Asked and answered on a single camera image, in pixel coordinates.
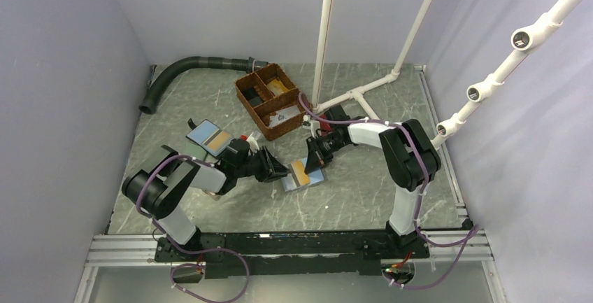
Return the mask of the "grey leather card holder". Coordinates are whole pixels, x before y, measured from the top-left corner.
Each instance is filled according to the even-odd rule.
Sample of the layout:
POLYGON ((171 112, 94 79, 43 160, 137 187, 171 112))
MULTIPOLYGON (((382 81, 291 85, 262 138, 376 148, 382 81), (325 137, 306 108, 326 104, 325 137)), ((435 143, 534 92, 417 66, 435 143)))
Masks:
POLYGON ((306 173, 306 163, 307 159, 302 158, 287 165, 289 173, 280 179, 285 192, 300 190, 325 181, 325 175, 321 169, 306 173))

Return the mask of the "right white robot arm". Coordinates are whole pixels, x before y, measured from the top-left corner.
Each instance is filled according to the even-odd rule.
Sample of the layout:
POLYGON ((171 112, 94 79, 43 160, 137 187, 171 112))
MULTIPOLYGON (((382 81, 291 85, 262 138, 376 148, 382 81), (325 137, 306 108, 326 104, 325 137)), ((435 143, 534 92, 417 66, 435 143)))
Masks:
POLYGON ((388 220, 394 230, 385 239, 387 252, 401 258, 409 252, 413 241, 409 234, 417 227, 420 198, 433 181, 442 162, 431 140, 417 119, 389 122, 369 117, 350 118, 341 106, 330 108, 321 118, 312 117, 320 124, 329 125, 306 139, 308 156, 305 172, 326 167, 334 153, 352 145, 364 145, 382 151, 392 180, 396 184, 394 206, 388 220))

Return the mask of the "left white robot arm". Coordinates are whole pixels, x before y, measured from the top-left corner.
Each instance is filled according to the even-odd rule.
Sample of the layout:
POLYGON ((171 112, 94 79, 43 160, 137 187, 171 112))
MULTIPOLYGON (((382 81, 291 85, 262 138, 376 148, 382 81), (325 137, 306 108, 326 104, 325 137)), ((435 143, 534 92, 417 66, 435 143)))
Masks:
POLYGON ((173 252, 184 261, 201 251, 201 231, 180 206, 189 188, 222 196, 238 179, 254 177, 270 183, 288 176, 289 169, 266 147, 252 151, 245 139, 232 139, 215 163, 204 162, 163 145, 126 177, 122 194, 173 241, 173 252))

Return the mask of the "cards in basket front compartment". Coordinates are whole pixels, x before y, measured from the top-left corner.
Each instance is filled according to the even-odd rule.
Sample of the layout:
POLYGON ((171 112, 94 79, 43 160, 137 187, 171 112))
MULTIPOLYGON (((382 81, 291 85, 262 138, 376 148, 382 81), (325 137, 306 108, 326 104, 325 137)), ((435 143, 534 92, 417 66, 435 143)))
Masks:
POLYGON ((269 118, 269 127, 276 127, 277 125, 287 122, 289 119, 294 118, 300 114, 300 110, 297 106, 290 106, 287 108, 276 111, 269 118))

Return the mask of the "open blue card wallet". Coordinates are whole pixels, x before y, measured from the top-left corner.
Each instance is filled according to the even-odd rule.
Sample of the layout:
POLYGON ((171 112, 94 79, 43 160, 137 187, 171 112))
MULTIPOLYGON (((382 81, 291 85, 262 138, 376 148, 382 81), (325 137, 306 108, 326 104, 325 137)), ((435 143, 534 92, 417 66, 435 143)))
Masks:
POLYGON ((234 138, 231 133, 221 129, 208 119, 204 119, 198 124, 190 118, 187 124, 191 131, 186 138, 213 157, 219 157, 234 138))

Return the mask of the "black card in basket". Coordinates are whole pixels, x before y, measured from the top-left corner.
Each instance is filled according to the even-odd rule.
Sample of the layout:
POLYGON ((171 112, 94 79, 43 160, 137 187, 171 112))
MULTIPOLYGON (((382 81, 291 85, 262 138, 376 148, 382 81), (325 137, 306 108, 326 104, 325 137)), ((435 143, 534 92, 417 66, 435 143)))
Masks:
POLYGON ((248 88, 242 91, 242 93, 248 104, 253 108, 264 103, 264 100, 260 97, 254 87, 248 88))

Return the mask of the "green card holder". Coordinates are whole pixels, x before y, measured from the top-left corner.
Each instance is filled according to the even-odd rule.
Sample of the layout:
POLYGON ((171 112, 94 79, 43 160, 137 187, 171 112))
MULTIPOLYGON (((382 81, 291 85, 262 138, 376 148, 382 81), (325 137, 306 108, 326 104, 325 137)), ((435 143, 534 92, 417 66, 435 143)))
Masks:
POLYGON ((205 160, 208 157, 208 152, 205 151, 201 146, 191 145, 188 149, 190 155, 197 158, 198 160, 205 160))

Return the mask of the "red leather wallet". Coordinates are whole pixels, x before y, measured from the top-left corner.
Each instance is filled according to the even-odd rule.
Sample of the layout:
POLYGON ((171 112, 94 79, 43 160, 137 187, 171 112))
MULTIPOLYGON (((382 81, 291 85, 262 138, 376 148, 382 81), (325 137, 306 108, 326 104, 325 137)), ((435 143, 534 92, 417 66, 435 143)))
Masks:
POLYGON ((320 128, 317 130, 317 133, 321 134, 321 135, 325 135, 332 131, 333 131, 333 129, 331 128, 330 124, 328 124, 326 122, 320 122, 320 128))

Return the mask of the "brown woven divided basket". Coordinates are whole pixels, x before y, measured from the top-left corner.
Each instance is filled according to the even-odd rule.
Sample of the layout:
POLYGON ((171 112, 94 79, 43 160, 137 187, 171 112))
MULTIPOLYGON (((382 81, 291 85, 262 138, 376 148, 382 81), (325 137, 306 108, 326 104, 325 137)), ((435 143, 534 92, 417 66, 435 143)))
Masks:
POLYGON ((282 67, 278 64, 269 64, 262 69, 256 70, 242 78, 239 78, 234 83, 236 89, 236 96, 243 104, 246 111, 255 122, 266 140, 276 140, 287 133, 297 129, 303 122, 305 111, 299 103, 299 94, 301 90, 293 83, 290 77, 285 73, 282 67), (266 84, 278 78, 290 90, 280 96, 275 97, 271 91, 266 87, 266 84), (242 91, 254 87, 260 97, 264 100, 263 104, 256 107, 251 107, 242 91), (276 111, 290 106, 297 106, 300 114, 287 122, 281 123, 276 127, 269 127, 269 118, 276 111))

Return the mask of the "white PVC pipe frame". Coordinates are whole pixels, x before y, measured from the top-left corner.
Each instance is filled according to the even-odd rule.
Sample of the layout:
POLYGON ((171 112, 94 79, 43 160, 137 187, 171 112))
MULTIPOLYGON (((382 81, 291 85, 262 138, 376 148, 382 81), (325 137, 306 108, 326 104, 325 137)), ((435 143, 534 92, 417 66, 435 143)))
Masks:
POLYGON ((436 25, 438 0, 322 0, 310 100, 315 111, 352 100, 376 117, 370 94, 422 63, 413 46, 422 25, 436 25))

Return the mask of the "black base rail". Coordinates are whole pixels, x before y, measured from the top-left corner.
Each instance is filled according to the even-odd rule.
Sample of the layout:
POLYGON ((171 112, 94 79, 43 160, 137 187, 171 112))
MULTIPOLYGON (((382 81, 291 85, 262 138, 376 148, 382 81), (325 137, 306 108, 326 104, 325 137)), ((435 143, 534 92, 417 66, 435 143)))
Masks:
POLYGON ((207 279, 244 274, 357 273, 379 276, 390 262, 427 259, 426 243, 415 233, 400 237, 390 228, 305 232, 203 233, 197 246, 178 250, 162 237, 155 262, 202 261, 207 279))

